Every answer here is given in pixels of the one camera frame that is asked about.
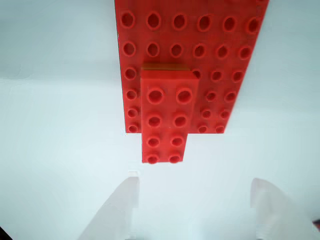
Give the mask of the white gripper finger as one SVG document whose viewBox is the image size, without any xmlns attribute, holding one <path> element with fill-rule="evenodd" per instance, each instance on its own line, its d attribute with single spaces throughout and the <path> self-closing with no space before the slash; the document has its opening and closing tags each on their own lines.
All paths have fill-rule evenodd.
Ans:
<svg viewBox="0 0 320 240">
<path fill-rule="evenodd" d="M 318 240 L 320 230 L 282 190 L 254 178 L 250 207 L 256 212 L 257 240 Z"/>
<path fill-rule="evenodd" d="M 126 178 L 97 211 L 78 237 L 80 240 L 134 240 L 133 209 L 139 203 L 140 179 Z"/>
</svg>

